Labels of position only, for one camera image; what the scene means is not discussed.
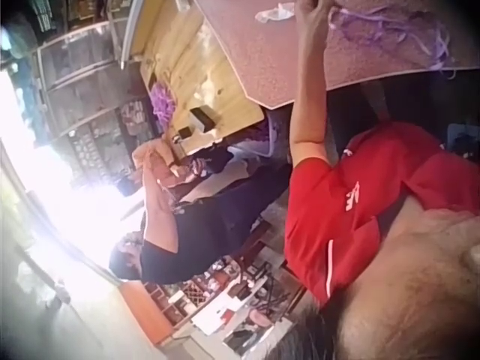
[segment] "pink countertop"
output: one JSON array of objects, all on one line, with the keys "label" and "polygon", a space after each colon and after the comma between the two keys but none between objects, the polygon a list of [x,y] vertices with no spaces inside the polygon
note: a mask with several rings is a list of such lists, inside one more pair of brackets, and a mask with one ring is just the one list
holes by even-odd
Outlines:
[{"label": "pink countertop", "polygon": [[[295,19],[262,24],[255,14],[278,5],[278,0],[196,0],[217,35],[248,98],[269,109],[293,101],[296,87],[297,39]],[[405,5],[414,11],[433,11],[451,35],[455,63],[447,69],[478,68],[479,49],[452,11],[435,0],[339,0],[355,11],[380,5]],[[413,42],[399,48],[402,56],[424,64],[427,59]],[[377,47],[351,43],[339,31],[330,31],[325,52],[327,89],[336,89],[395,74],[426,71]]]}]

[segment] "purple ribbon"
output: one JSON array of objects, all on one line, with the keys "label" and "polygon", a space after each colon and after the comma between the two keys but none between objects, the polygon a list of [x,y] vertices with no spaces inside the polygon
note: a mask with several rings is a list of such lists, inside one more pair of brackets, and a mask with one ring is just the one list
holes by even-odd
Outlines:
[{"label": "purple ribbon", "polygon": [[[395,10],[399,11],[397,16],[385,15],[385,12]],[[361,34],[353,36],[348,30],[355,22],[367,22],[373,25],[376,23],[376,28],[373,33],[366,36]],[[410,11],[405,7],[398,6],[382,6],[369,10],[366,13],[358,13],[345,7],[334,7],[328,15],[328,24],[331,29],[341,31],[348,41],[379,47],[382,51],[394,57],[412,62],[431,71],[441,71],[448,60],[451,62],[455,61],[449,52],[450,34],[446,27],[431,12]],[[430,44],[430,46],[420,36],[429,30],[434,31],[433,44]],[[395,51],[396,49],[385,48],[381,41],[388,35],[396,37],[396,45],[409,39],[414,41],[418,48],[428,56],[430,59],[429,63],[427,65],[419,64],[398,54]]]},{"label": "purple ribbon", "polygon": [[151,88],[150,101],[153,106],[153,113],[157,116],[163,130],[167,131],[177,107],[170,88],[157,82]]}]

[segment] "white stripe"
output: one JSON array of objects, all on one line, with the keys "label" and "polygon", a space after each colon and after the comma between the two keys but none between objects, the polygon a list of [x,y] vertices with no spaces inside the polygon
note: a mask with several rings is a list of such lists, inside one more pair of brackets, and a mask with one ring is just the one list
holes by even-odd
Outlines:
[{"label": "white stripe", "polygon": [[327,297],[330,299],[330,286],[332,284],[332,275],[333,275],[333,239],[328,241],[328,253],[327,253],[327,282],[326,290]]}]

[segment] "red shirt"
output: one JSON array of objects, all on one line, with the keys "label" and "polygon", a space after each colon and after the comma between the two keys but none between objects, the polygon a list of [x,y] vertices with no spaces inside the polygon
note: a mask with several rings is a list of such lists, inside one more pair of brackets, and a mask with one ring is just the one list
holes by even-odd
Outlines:
[{"label": "red shirt", "polygon": [[293,170],[286,219],[289,267],[324,305],[380,248],[376,216],[407,189],[424,209],[479,213],[480,169],[415,125],[358,135],[336,166],[308,158]]}]

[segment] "black shirt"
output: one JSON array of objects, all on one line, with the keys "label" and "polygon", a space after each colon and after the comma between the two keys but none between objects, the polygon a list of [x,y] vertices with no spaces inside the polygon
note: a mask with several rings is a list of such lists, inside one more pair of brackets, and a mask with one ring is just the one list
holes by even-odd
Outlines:
[{"label": "black shirt", "polygon": [[178,253],[171,253],[145,241],[142,281],[175,284],[206,272],[222,256],[231,254],[227,227],[213,198],[200,199],[175,213]]}]

